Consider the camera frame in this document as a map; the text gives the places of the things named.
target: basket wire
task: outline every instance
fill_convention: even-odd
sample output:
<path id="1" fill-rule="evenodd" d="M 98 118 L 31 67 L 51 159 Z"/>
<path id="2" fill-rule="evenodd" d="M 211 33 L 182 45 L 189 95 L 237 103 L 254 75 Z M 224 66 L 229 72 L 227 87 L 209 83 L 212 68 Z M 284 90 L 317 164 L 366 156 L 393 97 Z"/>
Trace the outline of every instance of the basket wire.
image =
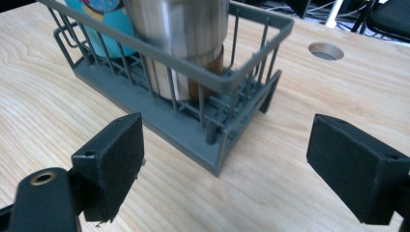
<path id="1" fill-rule="evenodd" d="M 54 38 L 77 77 L 125 110 L 141 111 L 148 128 L 216 176 L 251 117 L 258 110 L 268 110 L 281 75 L 280 70 L 274 70 L 278 48 L 293 27 L 293 20 L 288 17 L 231 2 L 231 54 L 224 75 L 217 76 L 60 3 L 38 1 L 48 6 L 57 24 Z M 245 63 L 237 65 L 241 20 L 262 25 L 263 32 L 259 49 Z M 97 55 L 86 27 L 97 32 L 105 57 Z M 268 38 L 272 28 L 277 32 Z M 121 58 L 109 56 L 104 37 L 116 41 Z M 126 56 L 124 45 L 138 53 Z M 73 58 L 78 51 L 80 55 Z M 171 100 L 163 99 L 153 90 L 144 69 L 147 57 L 167 66 Z M 176 101 L 175 73 L 198 83 L 198 101 Z M 205 98 L 205 88 L 214 94 Z"/>

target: light wood surface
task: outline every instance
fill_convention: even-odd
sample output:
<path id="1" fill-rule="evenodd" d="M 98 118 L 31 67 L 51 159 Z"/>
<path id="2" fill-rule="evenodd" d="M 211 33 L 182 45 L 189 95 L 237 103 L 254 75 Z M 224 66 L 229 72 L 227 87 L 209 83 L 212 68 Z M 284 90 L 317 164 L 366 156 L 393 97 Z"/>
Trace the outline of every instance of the light wood surface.
<path id="1" fill-rule="evenodd" d="M 39 3 L 0 14 L 0 207 L 37 170 L 70 157 L 125 114 L 77 79 Z M 308 46 L 332 43 L 339 61 Z M 360 224 L 307 164 L 315 113 L 348 121 L 410 155 L 410 48 L 296 20 L 276 66 L 272 106 L 257 114 L 218 178 L 144 128 L 146 159 L 113 223 L 84 231 L 396 231 Z"/>

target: gray plastic rack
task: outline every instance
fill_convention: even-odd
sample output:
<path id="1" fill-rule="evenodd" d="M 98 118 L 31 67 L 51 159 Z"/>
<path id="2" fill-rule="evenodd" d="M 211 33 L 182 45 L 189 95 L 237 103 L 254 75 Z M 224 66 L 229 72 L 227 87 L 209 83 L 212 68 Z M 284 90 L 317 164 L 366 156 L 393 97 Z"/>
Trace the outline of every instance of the gray plastic rack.
<path id="1" fill-rule="evenodd" d="M 224 67 L 224 76 L 218 76 L 58 2 L 38 1 L 48 6 L 56 21 L 58 28 L 54 37 L 78 78 L 126 111 L 141 112 L 147 128 L 216 176 L 255 112 L 268 110 L 281 74 L 279 70 L 274 71 L 278 48 L 293 27 L 291 18 L 231 2 L 229 14 L 235 18 L 231 62 Z M 235 50 L 240 49 L 237 46 L 241 20 L 261 25 L 261 46 L 239 68 L 233 69 Z M 106 57 L 97 56 L 84 26 L 95 29 L 100 39 L 102 35 L 114 39 L 120 51 L 125 45 L 138 54 L 128 57 L 123 54 L 117 59 L 111 59 L 107 53 Z M 267 38 L 268 29 L 278 32 Z M 73 60 L 73 50 L 79 50 L 82 57 Z M 143 68 L 144 59 L 140 58 L 145 56 L 165 64 L 170 75 L 173 70 L 196 81 L 199 101 L 166 100 L 151 91 Z M 215 94 L 205 98 L 205 87 Z"/>

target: stainless steel tumbler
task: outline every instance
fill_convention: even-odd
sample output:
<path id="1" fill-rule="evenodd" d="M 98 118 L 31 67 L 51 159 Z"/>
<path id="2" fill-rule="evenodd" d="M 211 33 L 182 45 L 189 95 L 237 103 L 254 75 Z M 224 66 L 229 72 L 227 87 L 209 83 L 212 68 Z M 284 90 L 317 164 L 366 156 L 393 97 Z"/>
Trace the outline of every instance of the stainless steel tumbler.
<path id="1" fill-rule="evenodd" d="M 170 54 L 222 74 L 222 42 L 229 0 L 125 0 L 136 37 Z M 153 90 L 171 99 L 166 66 L 145 58 Z M 177 101 L 197 99 L 197 84 L 172 72 Z"/>

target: black mount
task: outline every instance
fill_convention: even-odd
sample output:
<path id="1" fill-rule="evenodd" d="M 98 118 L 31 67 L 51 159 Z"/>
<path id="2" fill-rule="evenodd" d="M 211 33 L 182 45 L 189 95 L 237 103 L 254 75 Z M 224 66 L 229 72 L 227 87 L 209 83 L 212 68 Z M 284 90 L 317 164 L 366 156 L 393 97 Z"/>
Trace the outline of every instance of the black mount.
<path id="1" fill-rule="evenodd" d="M 113 221 L 144 162 L 139 113 L 118 118 L 72 156 L 73 168 L 24 178 L 14 205 L 0 210 L 0 231 L 81 231 L 87 221 Z"/>
<path id="2" fill-rule="evenodd" d="M 393 212 L 410 231 L 410 159 L 337 118 L 314 117 L 307 161 L 361 223 L 388 225 Z"/>

